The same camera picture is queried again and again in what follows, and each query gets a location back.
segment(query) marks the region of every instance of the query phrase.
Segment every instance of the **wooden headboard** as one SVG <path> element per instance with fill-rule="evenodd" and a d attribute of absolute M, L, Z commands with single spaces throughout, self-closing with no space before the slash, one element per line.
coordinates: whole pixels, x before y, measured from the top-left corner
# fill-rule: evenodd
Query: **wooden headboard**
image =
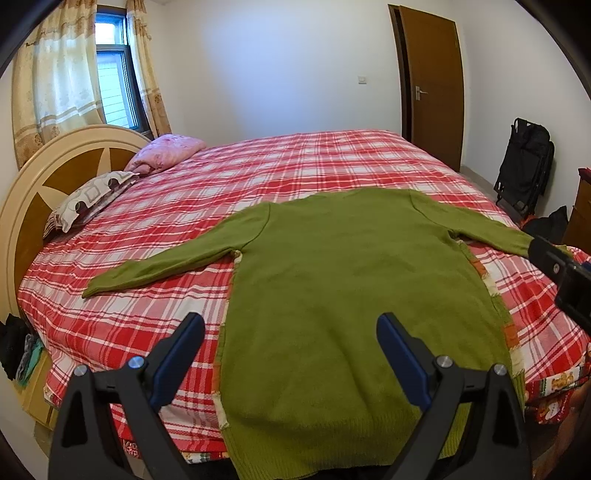
<path fill-rule="evenodd" d="M 133 130 L 92 125 L 53 139 L 25 164 L 0 212 L 0 322 L 20 314 L 17 290 L 51 211 L 88 180 L 123 170 L 148 143 Z"/>

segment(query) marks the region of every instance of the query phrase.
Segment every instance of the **patterned curtain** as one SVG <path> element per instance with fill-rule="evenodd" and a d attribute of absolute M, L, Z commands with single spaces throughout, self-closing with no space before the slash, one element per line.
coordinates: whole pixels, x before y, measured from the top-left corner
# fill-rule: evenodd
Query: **patterned curtain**
<path fill-rule="evenodd" d="M 162 94 L 156 82 L 150 55 L 147 14 L 144 0 L 128 0 L 127 24 L 129 30 L 129 46 L 134 61 L 135 75 L 138 79 L 139 92 L 148 117 L 154 138 L 171 133 Z"/>
<path fill-rule="evenodd" d="M 97 0 L 64 0 L 18 50 L 12 128 L 18 168 L 58 135 L 105 123 L 96 65 Z"/>

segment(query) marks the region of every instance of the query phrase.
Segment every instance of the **backpack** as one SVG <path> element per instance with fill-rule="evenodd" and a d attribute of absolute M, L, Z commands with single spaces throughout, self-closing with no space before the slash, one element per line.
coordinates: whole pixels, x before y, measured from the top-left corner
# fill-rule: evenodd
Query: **backpack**
<path fill-rule="evenodd" d="M 532 215 L 548 185 L 553 161 L 550 133 L 541 125 L 517 118 L 495 183 L 497 204 L 502 199 L 522 218 Z"/>

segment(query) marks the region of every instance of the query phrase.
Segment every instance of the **door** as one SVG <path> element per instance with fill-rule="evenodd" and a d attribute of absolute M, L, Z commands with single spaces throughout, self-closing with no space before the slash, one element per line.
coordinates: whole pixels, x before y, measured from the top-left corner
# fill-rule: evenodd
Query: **door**
<path fill-rule="evenodd" d="M 456 171 L 464 137 L 464 74 L 456 24 L 407 7 L 391 7 L 402 86 L 403 131 Z"/>

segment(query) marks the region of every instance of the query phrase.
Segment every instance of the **green sweater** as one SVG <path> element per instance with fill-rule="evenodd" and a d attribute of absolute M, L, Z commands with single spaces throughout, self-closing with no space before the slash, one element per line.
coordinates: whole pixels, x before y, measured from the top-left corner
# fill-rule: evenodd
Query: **green sweater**
<path fill-rule="evenodd" d="M 214 382 L 240 478 L 387 465 L 420 412 L 376 340 L 381 313 L 394 312 L 433 354 L 461 367 L 501 362 L 511 369 L 504 336 L 511 317 L 458 235 L 523 257 L 531 242 L 412 190 L 319 193 L 247 208 L 179 247 L 94 278 L 83 296 L 143 286 L 241 252 L 217 352 L 219 392 Z M 522 376 L 513 374 L 522 395 Z M 456 420 L 444 455 L 457 449 L 465 408 Z"/>

